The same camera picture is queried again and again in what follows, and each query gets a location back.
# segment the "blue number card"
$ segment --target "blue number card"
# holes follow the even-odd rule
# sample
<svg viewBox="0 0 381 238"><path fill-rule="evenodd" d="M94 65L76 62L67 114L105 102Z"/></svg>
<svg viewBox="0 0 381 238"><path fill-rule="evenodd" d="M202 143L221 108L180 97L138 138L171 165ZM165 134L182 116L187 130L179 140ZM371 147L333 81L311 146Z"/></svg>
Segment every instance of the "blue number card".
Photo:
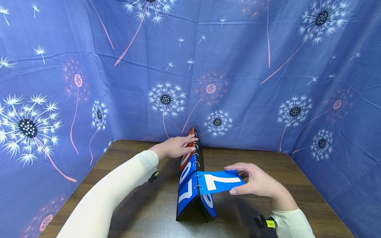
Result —
<svg viewBox="0 0 381 238"><path fill-rule="evenodd" d="M197 175L199 175L200 194L219 193L245 184L235 170L217 172L198 171Z"/></svg>
<svg viewBox="0 0 381 238"><path fill-rule="evenodd" d="M196 163L196 155L193 154L180 174L179 189L189 178L189 176L196 171L196 166L198 166L198 164Z"/></svg>
<svg viewBox="0 0 381 238"><path fill-rule="evenodd" d="M204 207L206 208L208 213L212 217L215 217L216 216L216 210L214 209L212 194L202 194L201 195L201 201L202 201L202 204L204 204Z"/></svg>
<svg viewBox="0 0 381 238"><path fill-rule="evenodd" d="M194 189L197 185L196 172L184 183L184 186L179 190L177 196L177 215L179 215L184 208L197 196L197 189Z"/></svg>

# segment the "black scoreboard stand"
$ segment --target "black scoreboard stand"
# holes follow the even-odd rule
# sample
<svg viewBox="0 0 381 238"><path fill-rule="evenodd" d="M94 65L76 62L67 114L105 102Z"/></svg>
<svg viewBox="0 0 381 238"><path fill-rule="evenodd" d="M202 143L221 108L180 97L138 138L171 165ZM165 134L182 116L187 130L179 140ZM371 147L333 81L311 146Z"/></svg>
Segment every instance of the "black scoreboard stand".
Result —
<svg viewBox="0 0 381 238"><path fill-rule="evenodd" d="M196 128L192 128L191 131L188 133L195 134L195 137L199 140L194 143L194 147L196 150L194 153L196 154L196 163L198 166L196 166L196 171L205 171L204 170L204 157L202 152L202 145L199 138L199 135L197 134ZM178 205L176 210L176 221L206 221L209 222L210 220L213 220L214 218L209 214L209 212L206 210L205 206L202 203L201 200L201 194L200 194L200 186L198 186L199 183L197 181L197 186L194 189L193 192L197 192L196 197L194 197L188 205L181 211L180 214L178 214Z"/></svg>

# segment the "right hand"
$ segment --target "right hand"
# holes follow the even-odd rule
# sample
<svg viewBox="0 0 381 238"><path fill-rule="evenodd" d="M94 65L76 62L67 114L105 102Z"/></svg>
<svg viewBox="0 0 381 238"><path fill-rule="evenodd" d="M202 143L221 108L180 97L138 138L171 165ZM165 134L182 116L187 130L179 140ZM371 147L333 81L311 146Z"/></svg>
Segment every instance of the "right hand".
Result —
<svg viewBox="0 0 381 238"><path fill-rule="evenodd" d="M246 184L232 188L231 195L255 194L273 198L282 192L284 186L273 177L261 170L258 166L249 163L236 163L224 168L225 170L237 170L241 178L249 177Z"/></svg>

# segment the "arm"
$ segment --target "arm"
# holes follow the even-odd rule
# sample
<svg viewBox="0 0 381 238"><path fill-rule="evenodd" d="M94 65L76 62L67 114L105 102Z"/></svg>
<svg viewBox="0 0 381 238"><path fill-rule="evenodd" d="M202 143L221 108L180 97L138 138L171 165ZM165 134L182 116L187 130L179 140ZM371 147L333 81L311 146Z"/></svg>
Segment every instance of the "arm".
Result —
<svg viewBox="0 0 381 238"><path fill-rule="evenodd" d="M246 184L233 188L230 194L271 198L272 217L278 225L276 233L279 238L315 238L306 216L280 182L253 164L236 163L225 170L238 170L243 172L241 177L249 177Z"/></svg>
<svg viewBox="0 0 381 238"><path fill-rule="evenodd" d="M83 197L57 238L106 238L115 208L148 181L158 163L157 154L146 150L111 171Z"/></svg>
<svg viewBox="0 0 381 238"><path fill-rule="evenodd" d="M311 226L289 191L280 185L278 193L271 198L272 217L278 227L279 238L315 238Z"/></svg>

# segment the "white sleeve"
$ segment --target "white sleeve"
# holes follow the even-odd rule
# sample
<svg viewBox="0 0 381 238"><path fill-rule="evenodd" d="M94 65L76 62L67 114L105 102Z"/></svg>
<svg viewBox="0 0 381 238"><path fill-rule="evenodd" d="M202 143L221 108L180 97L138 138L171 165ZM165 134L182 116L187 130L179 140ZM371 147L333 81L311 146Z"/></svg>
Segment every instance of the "white sleeve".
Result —
<svg viewBox="0 0 381 238"><path fill-rule="evenodd" d="M278 238L315 238L311 226L302 210L272 210L272 217L277 222Z"/></svg>
<svg viewBox="0 0 381 238"><path fill-rule="evenodd" d="M115 208L148 181L158 163L156 153L146 150L111 171L83 197L57 238L107 238Z"/></svg>

